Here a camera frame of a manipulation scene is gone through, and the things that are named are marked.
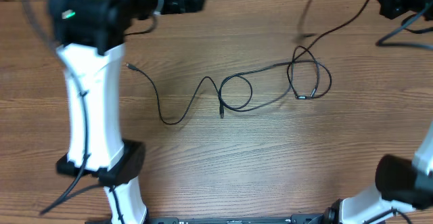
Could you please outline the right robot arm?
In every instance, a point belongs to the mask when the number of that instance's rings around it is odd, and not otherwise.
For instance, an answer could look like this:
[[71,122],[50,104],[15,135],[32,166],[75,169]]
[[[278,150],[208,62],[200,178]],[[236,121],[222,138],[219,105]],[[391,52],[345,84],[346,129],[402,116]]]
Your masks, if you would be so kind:
[[[378,47],[410,47],[431,50],[420,43],[390,42],[389,39],[420,18],[432,20],[432,0],[377,0],[380,15],[393,20],[407,12],[411,16],[400,27],[376,42]],[[413,159],[387,154],[378,163],[372,185],[351,198],[333,203],[313,223],[384,223],[395,215],[432,207],[432,132],[429,131]]]

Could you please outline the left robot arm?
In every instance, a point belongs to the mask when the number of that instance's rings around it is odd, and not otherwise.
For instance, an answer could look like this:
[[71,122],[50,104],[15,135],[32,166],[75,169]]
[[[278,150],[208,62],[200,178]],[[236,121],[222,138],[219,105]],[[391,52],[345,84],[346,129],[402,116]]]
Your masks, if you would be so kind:
[[144,145],[123,139],[119,123],[120,69],[127,29],[135,19],[199,12],[206,0],[49,0],[56,52],[66,64],[70,147],[57,172],[96,177],[112,223],[146,223],[139,190]]

